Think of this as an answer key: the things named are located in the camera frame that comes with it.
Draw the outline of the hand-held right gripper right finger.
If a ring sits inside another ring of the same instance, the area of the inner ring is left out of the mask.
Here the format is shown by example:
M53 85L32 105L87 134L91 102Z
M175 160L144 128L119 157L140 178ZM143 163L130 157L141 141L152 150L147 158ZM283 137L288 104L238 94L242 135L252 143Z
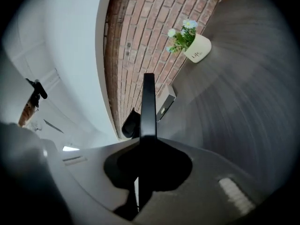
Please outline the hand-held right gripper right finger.
M221 155L163 138L159 141L183 152L192 167L175 189L152 193L134 218L136 225L228 225L266 199L249 174Z

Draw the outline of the person's white cartoon shirt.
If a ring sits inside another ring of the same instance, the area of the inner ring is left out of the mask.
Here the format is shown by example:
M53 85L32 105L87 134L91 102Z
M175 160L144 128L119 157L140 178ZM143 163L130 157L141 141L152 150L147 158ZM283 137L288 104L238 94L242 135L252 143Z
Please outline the person's white cartoon shirt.
M41 139L0 123L0 225L73 225Z

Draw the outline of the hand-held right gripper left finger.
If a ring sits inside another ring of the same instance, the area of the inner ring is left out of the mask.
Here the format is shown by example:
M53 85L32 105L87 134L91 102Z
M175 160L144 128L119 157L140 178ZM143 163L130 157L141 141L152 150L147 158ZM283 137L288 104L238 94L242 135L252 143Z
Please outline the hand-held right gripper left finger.
M137 215L134 185L115 187L106 175L105 161L130 146L130 141L76 151L58 151L46 141L53 180L73 222L131 222Z

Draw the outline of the black mesh office chair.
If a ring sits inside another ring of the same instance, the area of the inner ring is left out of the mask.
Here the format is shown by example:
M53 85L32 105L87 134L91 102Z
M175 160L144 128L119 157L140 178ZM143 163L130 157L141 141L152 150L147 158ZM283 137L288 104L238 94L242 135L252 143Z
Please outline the black mesh office chair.
M140 114L133 108L122 126L122 133L126 138L135 139L140 136Z

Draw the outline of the white pot with flowers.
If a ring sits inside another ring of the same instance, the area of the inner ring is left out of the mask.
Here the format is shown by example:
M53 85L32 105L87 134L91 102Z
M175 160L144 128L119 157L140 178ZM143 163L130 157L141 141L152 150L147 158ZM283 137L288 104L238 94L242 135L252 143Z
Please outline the white pot with flowers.
M183 52L193 63L198 63L204 59L211 51L211 41L198 34L196 29L198 23L195 20L184 20L180 31L169 29L167 35L173 40L173 45L167 47L170 53Z

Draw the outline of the grey box with gold clasp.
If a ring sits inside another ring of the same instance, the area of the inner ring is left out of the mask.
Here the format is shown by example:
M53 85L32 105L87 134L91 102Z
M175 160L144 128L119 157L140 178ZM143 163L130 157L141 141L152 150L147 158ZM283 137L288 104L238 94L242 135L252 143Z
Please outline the grey box with gold clasp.
M159 122L166 111L169 109L173 101L176 99L176 94L171 85L166 85L161 94L156 99L156 121Z

